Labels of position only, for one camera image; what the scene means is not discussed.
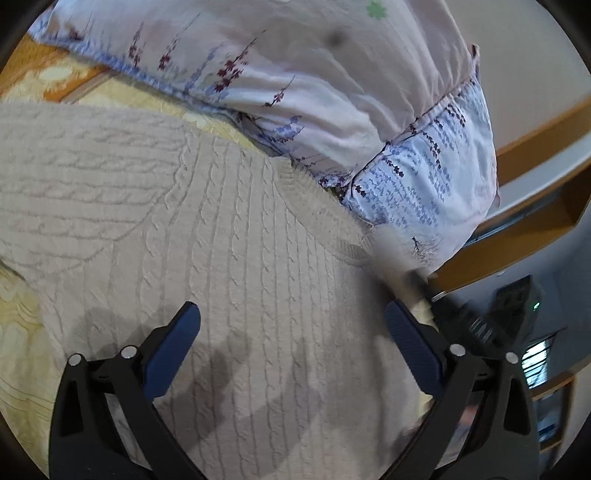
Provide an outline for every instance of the green flower print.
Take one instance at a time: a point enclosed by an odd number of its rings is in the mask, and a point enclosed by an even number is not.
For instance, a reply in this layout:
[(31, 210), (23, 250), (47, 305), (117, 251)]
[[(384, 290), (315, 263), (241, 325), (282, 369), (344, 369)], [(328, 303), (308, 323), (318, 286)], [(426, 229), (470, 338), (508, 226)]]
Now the green flower print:
[(378, 20), (386, 17), (386, 8), (382, 5), (381, 0), (371, 0), (368, 5), (368, 15)]

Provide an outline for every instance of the metal screw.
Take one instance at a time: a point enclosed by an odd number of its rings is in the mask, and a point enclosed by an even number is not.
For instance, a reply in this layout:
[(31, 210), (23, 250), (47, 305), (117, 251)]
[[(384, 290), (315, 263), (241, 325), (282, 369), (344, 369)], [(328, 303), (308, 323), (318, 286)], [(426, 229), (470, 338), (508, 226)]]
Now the metal screw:
[(78, 365), (80, 362), (82, 362), (82, 355), (79, 353), (74, 353), (74, 355), (71, 355), (68, 359), (68, 363), (73, 367)]
[(466, 349), (459, 343), (453, 343), (449, 346), (449, 351), (455, 356), (466, 355)]
[(123, 358), (133, 358), (136, 353), (138, 353), (138, 349), (133, 345), (124, 346), (123, 350), (121, 350), (121, 356)]
[(513, 364), (513, 365), (515, 365), (517, 362), (519, 362), (519, 357), (516, 354), (514, 354), (513, 352), (507, 352), (505, 354), (505, 358), (507, 359), (507, 361), (510, 364)]

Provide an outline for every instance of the blue gripper pad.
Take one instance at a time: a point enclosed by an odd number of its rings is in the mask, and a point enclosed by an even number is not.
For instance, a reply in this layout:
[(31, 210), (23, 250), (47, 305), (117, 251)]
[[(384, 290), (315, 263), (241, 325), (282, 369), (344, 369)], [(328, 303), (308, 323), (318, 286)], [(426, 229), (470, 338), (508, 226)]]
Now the blue gripper pad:
[(443, 394), (441, 363), (423, 338), (419, 323), (398, 300), (386, 306), (385, 317), (392, 340), (398, 346), (419, 388), (438, 399)]
[(178, 318), (145, 369), (144, 396), (149, 402), (168, 390), (201, 328), (201, 314), (191, 304)]

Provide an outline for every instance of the bed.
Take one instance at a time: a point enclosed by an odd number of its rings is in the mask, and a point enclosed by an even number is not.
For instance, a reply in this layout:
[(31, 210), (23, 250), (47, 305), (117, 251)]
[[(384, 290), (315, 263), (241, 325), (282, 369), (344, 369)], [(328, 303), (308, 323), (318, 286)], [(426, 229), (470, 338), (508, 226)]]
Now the bed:
[[(0, 73), (0, 99), (138, 108), (172, 115), (256, 150), (232, 125), (190, 112), (168, 98), (60, 48), (25, 36)], [(47, 472), (51, 411), (61, 372), (39, 317), (37, 296), (0, 264), (0, 413), (34, 462)]]

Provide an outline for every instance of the window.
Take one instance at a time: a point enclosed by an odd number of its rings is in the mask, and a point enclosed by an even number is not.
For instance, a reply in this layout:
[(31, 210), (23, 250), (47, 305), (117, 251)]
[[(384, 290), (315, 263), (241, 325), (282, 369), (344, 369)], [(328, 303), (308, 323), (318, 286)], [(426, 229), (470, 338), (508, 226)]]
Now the window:
[(521, 366), (530, 388), (534, 388), (548, 380), (548, 350), (551, 340), (542, 340), (530, 346), (523, 358)]

